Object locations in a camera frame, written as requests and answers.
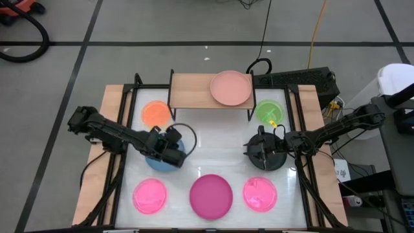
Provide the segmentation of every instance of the vacuum hose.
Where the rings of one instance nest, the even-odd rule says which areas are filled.
[[[37,29],[39,29],[41,37],[43,38],[40,47],[34,51],[32,54],[26,55],[26,56],[20,56],[20,57],[13,57],[6,55],[2,52],[0,52],[0,58],[4,59],[6,61],[16,62],[16,63],[24,63],[28,61],[35,60],[36,58],[42,56],[47,49],[49,48],[49,35],[47,34],[46,29],[32,16],[28,15],[26,12],[20,10],[18,7],[16,7],[13,3],[9,3],[8,0],[0,0],[0,2],[10,9],[12,9],[14,12],[19,14],[19,16],[29,20]]]

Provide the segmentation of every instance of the wooden shelf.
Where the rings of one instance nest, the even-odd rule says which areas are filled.
[[[254,92],[248,100],[237,106],[220,104],[210,92],[210,82],[216,74],[173,74],[169,106],[180,108],[210,108],[210,109],[253,109]],[[252,75],[245,74],[252,83]]]

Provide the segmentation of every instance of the pink plate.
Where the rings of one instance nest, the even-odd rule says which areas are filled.
[[[264,177],[250,178],[243,187],[246,205],[256,212],[271,210],[278,200],[278,192],[271,181]]]
[[[252,84],[240,72],[223,71],[212,79],[210,91],[216,101],[235,106],[245,102],[252,94]]]
[[[155,214],[164,207],[167,201],[167,189],[157,179],[146,179],[139,183],[133,192],[132,202],[143,214]]]
[[[232,207],[232,203],[232,188],[218,175],[203,175],[191,187],[191,207],[204,219],[216,220],[223,217]]]

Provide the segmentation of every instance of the gray floor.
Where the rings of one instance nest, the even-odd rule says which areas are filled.
[[[103,0],[90,41],[260,41],[268,1],[245,10],[237,1],[224,0]],[[98,0],[39,0],[48,12],[35,16],[52,41],[82,42]],[[323,0],[274,0],[267,41],[310,41]],[[402,42],[414,41],[412,0],[382,0]],[[0,26],[0,41],[39,41],[27,21]],[[373,0],[330,0],[316,41],[392,42]],[[0,225],[13,232],[60,107],[79,46],[53,46],[27,64],[0,60]],[[33,47],[0,46],[8,54],[24,54]],[[139,72],[145,83],[167,83],[176,72],[244,72],[257,57],[258,46],[89,46],[77,75],[69,104],[54,144],[25,230],[69,227],[78,198],[80,172],[88,143],[67,132],[66,122],[77,105],[100,106],[107,84],[132,82]],[[404,47],[414,61],[414,47]],[[264,47],[273,71],[306,68],[308,47]],[[315,47],[313,67],[328,66],[336,73],[345,101],[358,93],[389,63],[400,63],[394,47]],[[256,74],[266,67],[259,64]],[[355,141],[342,150],[350,162],[374,164],[387,170],[380,137]]]

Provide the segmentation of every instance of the green bowl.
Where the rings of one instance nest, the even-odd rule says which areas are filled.
[[[269,126],[272,125],[271,120],[279,124],[283,120],[282,106],[274,100],[262,100],[256,106],[256,117]]]

